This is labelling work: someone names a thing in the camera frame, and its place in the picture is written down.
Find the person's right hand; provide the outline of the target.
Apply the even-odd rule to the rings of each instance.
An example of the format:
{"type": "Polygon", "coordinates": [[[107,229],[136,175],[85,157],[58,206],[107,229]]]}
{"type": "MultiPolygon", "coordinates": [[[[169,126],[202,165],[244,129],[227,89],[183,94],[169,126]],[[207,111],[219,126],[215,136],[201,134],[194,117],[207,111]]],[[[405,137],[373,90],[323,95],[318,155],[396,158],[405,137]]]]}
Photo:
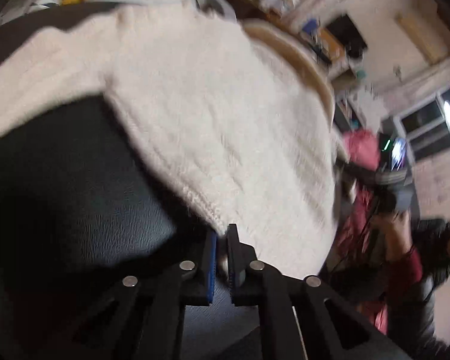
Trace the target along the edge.
{"type": "Polygon", "coordinates": [[[370,224],[385,235],[387,261],[398,261],[412,249],[409,211],[375,215],[370,224]]]}

